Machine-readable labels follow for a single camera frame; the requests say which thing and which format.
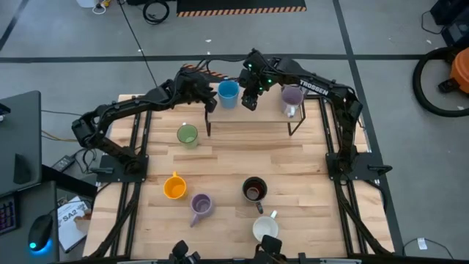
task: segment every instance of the hose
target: hose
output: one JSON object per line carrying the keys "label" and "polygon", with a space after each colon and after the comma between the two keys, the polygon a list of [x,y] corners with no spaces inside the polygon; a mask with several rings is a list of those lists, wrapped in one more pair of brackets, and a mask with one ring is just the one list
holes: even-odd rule
{"label": "hose", "polygon": [[425,95],[424,91],[422,90],[421,84],[421,75],[422,71],[424,70],[425,64],[431,59],[441,59],[444,57],[449,56],[450,54],[457,54],[461,51],[459,48],[455,47],[445,47],[445,48],[438,48],[433,51],[430,51],[428,54],[425,54],[424,57],[418,61],[415,70],[413,71],[412,77],[412,86],[413,86],[413,93],[416,95],[418,103],[426,109],[427,111],[439,115],[441,117],[466,117],[469,115],[469,109],[463,110],[444,110],[434,106],[430,103]]}
{"label": "hose", "polygon": [[[147,15],[147,9],[152,4],[161,4],[166,8],[166,13],[164,14],[163,18],[156,18],[154,15],[150,14]],[[169,5],[164,0],[149,0],[143,9],[144,19],[150,25],[158,25],[159,23],[165,21],[169,15]]]}

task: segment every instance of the keyboard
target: keyboard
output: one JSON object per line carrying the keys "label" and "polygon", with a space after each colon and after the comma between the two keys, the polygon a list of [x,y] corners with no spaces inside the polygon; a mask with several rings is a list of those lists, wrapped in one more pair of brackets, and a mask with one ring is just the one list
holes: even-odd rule
{"label": "keyboard", "polygon": [[0,235],[19,228],[18,203],[14,195],[0,198]]}

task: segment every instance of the yellow and black tape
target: yellow and black tape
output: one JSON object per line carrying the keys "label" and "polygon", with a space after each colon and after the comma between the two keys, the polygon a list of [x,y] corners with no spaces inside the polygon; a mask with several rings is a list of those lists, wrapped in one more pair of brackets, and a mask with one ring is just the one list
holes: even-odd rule
{"label": "yellow and black tape", "polygon": [[[188,69],[194,69],[196,66],[190,65],[190,64],[184,64],[183,67],[188,68]],[[223,73],[217,73],[213,70],[211,70],[209,72],[207,69],[205,69],[205,70],[200,70],[199,72],[200,73],[205,73],[207,75],[214,76],[214,77],[217,77],[217,78],[222,78],[222,79],[229,78],[228,75],[224,75]]]}
{"label": "yellow and black tape", "polygon": [[236,10],[204,10],[204,11],[187,11],[179,12],[179,18],[188,18],[195,16],[211,16],[211,15],[245,15],[245,14],[265,14],[275,12],[305,12],[306,7],[266,7],[266,8],[248,8]]}

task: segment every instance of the cup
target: cup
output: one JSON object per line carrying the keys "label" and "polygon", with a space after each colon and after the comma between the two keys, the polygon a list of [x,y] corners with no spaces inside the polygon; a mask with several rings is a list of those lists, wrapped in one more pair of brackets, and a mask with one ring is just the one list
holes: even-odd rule
{"label": "cup", "polygon": [[303,99],[304,95],[300,87],[284,85],[281,91],[281,111],[289,118],[294,117]]}
{"label": "cup", "polygon": [[197,147],[198,139],[197,128],[193,125],[186,125],[185,123],[177,130],[177,139],[187,149],[193,149]]}
{"label": "cup", "polygon": [[240,85],[236,81],[222,81],[218,85],[218,97],[223,108],[233,109],[237,105]]}
{"label": "cup", "polygon": [[244,197],[249,201],[253,202],[260,214],[264,213],[262,209],[261,201],[267,194],[267,184],[259,177],[250,177],[245,180],[243,184]]}
{"label": "cup", "polygon": [[164,195],[169,199],[182,199],[187,191],[185,181],[173,172],[173,177],[170,177],[164,182]]}
{"label": "cup", "polygon": [[196,194],[196,196],[192,197],[191,209],[194,212],[191,222],[191,227],[193,227],[201,219],[210,216],[215,206],[207,194]]}
{"label": "cup", "polygon": [[275,220],[277,216],[277,211],[273,211],[270,216],[261,216],[259,217],[252,226],[252,233],[254,237],[262,242],[264,235],[269,235],[273,238],[276,238],[278,235],[278,224]]}

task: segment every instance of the black mug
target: black mug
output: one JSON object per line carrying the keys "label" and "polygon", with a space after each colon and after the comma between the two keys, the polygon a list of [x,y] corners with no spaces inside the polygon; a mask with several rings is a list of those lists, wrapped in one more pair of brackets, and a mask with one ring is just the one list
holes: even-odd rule
{"label": "black mug", "polygon": [[256,204],[257,210],[260,214],[264,213],[261,201],[267,194],[267,184],[259,177],[250,177],[243,184],[244,197],[249,201]]}

